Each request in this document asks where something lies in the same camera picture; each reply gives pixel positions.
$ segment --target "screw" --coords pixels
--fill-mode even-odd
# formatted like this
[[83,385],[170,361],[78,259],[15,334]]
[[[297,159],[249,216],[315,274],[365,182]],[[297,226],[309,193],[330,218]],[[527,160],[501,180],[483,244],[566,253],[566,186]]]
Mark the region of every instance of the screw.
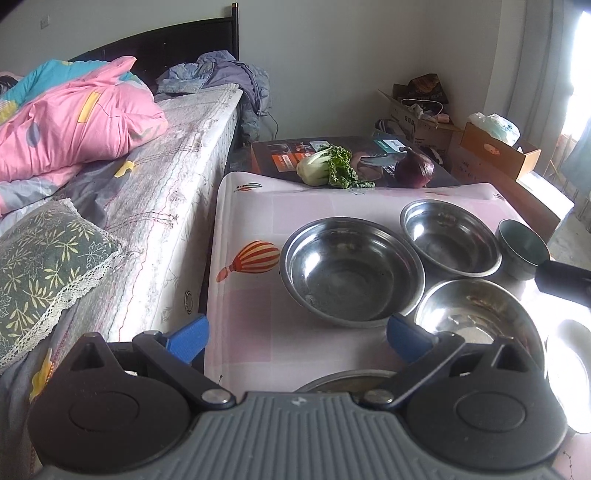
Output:
[[223,388],[212,388],[211,390],[203,392],[201,398],[203,401],[212,405],[224,405],[224,403],[230,401],[232,396],[229,391],[226,391]]
[[363,396],[368,403],[388,405],[394,401],[394,397],[388,390],[369,390]]

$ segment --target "metal bowl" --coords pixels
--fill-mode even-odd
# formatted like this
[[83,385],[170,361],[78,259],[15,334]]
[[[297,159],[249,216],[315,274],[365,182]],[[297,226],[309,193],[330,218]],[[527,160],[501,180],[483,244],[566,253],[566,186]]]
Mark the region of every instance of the metal bowl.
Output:
[[419,254],[453,275],[487,277],[501,266],[501,252],[490,229],[452,203],[419,200],[400,214],[406,238]]
[[318,378],[298,388],[296,392],[349,392],[356,396],[377,387],[385,379],[394,375],[394,372],[388,370],[348,370]]
[[548,380],[575,432],[591,433],[591,331],[564,320],[548,337]]
[[326,218],[285,243],[281,279],[302,306],[336,325],[385,326],[409,314],[425,290],[421,260],[404,240],[377,223]]
[[430,333],[457,333],[469,343],[513,337],[545,372],[544,344],[531,317],[511,293],[488,280],[462,278],[435,285],[418,306],[415,323]]

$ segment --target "mattress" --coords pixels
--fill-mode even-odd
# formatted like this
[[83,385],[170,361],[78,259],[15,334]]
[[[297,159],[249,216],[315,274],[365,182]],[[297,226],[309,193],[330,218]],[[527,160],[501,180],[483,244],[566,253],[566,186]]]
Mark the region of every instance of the mattress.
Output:
[[85,332],[120,342],[194,319],[240,97],[229,84],[159,103],[168,131],[134,151],[132,175],[105,208],[105,229],[129,257],[62,316],[53,361]]

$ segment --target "black mount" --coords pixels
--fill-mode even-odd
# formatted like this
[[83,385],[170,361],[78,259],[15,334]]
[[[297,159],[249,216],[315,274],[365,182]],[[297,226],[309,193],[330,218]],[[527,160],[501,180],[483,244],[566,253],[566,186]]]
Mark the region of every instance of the black mount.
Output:
[[[130,471],[182,444],[200,413],[236,405],[163,343],[159,332],[129,343],[107,344],[96,333],[80,338],[31,407],[30,438],[44,465]],[[361,405],[395,414],[419,447],[470,471],[549,463],[567,430],[536,364],[505,338],[472,345],[441,333],[429,353],[366,392]]]

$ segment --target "bok choy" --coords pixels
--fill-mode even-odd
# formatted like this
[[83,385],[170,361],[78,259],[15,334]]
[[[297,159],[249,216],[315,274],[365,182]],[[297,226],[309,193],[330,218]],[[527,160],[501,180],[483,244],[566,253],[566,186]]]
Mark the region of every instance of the bok choy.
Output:
[[351,153],[335,145],[305,158],[297,164],[296,172],[306,185],[318,187],[327,183],[342,189],[373,188],[371,181],[360,180],[351,167]]

